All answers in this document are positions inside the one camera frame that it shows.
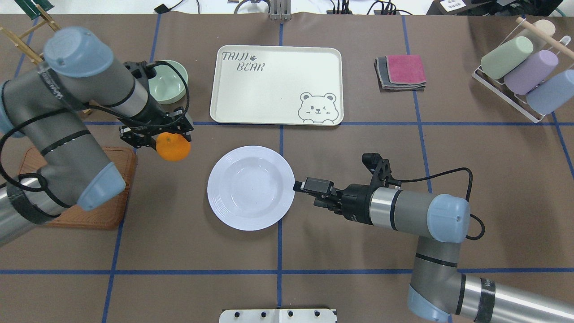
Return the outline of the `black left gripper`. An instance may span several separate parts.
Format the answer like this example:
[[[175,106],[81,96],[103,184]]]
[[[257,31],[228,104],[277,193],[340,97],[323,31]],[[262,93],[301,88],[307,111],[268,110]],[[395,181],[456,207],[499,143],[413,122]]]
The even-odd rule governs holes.
[[[185,108],[180,107],[172,113],[167,113],[150,94],[149,77],[156,75],[156,72],[152,72],[152,70],[160,64],[172,68],[184,84],[186,95]],[[148,97],[141,112],[138,112],[133,117],[119,118],[119,121],[124,124],[120,129],[121,139],[135,149],[142,147],[156,149],[156,140],[153,136],[164,132],[181,134],[190,142],[192,140],[191,131],[193,131],[194,127],[191,117],[188,116],[189,88],[181,73],[167,61],[155,61],[149,64],[145,61],[125,62],[124,66],[134,76],[136,80],[135,84],[141,86]]]

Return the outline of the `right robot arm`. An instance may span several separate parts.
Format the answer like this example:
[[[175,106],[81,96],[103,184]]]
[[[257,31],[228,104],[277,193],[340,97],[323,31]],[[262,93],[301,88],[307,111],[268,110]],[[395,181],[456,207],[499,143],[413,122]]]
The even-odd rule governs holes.
[[[343,190],[333,182],[307,178],[295,192],[358,223],[418,237],[408,292],[408,307],[419,317],[445,323],[452,314],[476,323],[571,323],[573,306],[458,272],[461,244],[471,219],[470,205],[448,194],[399,189],[395,179],[374,176],[369,185]]]

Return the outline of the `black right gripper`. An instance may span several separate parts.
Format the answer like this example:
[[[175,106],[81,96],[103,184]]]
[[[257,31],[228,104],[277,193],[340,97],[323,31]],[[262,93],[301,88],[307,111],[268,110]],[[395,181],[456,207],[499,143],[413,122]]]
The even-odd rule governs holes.
[[[351,184],[339,190],[331,181],[307,178],[303,182],[295,181],[293,191],[315,196],[314,206],[324,207],[349,221],[371,222],[369,206],[374,191],[367,185]]]

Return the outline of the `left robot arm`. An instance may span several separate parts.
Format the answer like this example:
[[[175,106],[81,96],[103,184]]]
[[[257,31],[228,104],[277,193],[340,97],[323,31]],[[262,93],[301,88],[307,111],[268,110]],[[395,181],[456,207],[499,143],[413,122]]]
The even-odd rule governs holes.
[[[191,141],[188,106],[166,112],[149,92],[152,68],[166,61],[121,63],[92,31],[64,27],[44,46],[44,61],[1,84],[1,145],[27,137],[46,161],[29,173],[1,176],[1,244],[52,222],[74,205],[94,210],[126,183],[78,113],[95,109],[121,123],[133,148],[155,147],[164,132]]]

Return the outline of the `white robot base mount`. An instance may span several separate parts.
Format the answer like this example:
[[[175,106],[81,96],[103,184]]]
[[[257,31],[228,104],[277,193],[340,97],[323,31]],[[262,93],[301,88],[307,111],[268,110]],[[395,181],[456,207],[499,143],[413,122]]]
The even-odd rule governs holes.
[[[336,310],[304,309],[236,309],[222,311],[220,323],[336,323]]]

